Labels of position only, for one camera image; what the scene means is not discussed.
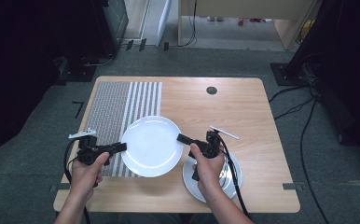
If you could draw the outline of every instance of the black controller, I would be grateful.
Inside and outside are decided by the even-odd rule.
[[[208,131],[206,133],[206,141],[202,142],[200,140],[193,140],[185,135],[179,134],[177,136],[177,141],[184,143],[186,145],[191,145],[191,143],[195,143],[201,150],[201,153],[204,157],[211,159],[214,158],[220,153],[220,141],[218,138],[217,131]],[[188,156],[195,159],[194,154],[189,151]],[[200,177],[198,176],[198,170],[195,169],[194,174],[192,175],[192,179],[198,181]]]
[[[96,159],[104,152],[110,154],[107,161],[104,165],[110,164],[110,158],[121,151],[127,150],[126,143],[114,143],[106,146],[96,146],[97,137],[89,136],[81,138],[78,144],[80,150],[77,152],[77,158],[79,161],[83,162],[86,165],[92,165]]]

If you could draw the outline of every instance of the placemat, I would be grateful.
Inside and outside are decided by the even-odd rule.
[[[161,82],[100,82],[85,129],[96,130],[98,145],[119,142],[134,121],[159,116],[161,90]],[[102,175],[139,177],[126,167],[120,153],[104,166]]]

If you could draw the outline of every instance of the black tape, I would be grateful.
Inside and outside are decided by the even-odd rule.
[[[60,183],[60,184],[57,184],[56,186],[51,186],[51,188],[49,188],[49,191],[58,191],[59,189],[70,189],[70,184],[69,183]]]
[[[84,102],[73,101],[72,104],[79,104],[80,105],[80,107],[78,108],[77,113],[75,115],[75,119],[76,119],[76,118],[78,118],[78,115],[81,112],[81,109],[82,109],[82,106],[84,105]]]
[[[163,44],[163,51],[166,51],[166,50],[168,50],[169,49],[169,42],[165,42],[164,44]]]
[[[142,43],[140,43],[139,51],[142,51],[145,49],[145,42],[147,41],[146,38],[142,39]]]
[[[131,48],[132,48],[132,45],[133,45],[133,40],[131,40],[130,42],[128,42],[127,50],[131,49]]]
[[[296,183],[283,183],[283,189],[294,189],[298,192],[304,191],[302,185]]]

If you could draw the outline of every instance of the wrist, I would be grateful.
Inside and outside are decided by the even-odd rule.
[[[211,198],[212,196],[215,196],[217,194],[220,194],[221,192],[224,192],[221,189],[221,186],[219,183],[213,183],[213,184],[207,184],[207,185],[199,185],[200,192],[202,196],[208,200],[208,198]]]
[[[74,191],[70,190],[70,193],[66,199],[66,202],[70,203],[72,206],[83,208],[85,206],[85,204],[87,203],[87,200],[85,200],[84,197],[82,197],[78,193],[75,193]]]

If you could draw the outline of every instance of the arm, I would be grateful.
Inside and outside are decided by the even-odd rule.
[[[224,154],[207,159],[197,145],[191,144],[191,151],[197,160],[200,181],[198,188],[219,223],[253,223],[243,211],[224,193],[219,176],[224,165]]]
[[[102,153],[91,166],[78,160],[73,162],[72,187],[60,214],[55,220],[56,224],[81,223],[83,209],[93,194],[93,185],[95,182],[100,183],[103,180],[102,166],[108,157],[107,152]]]

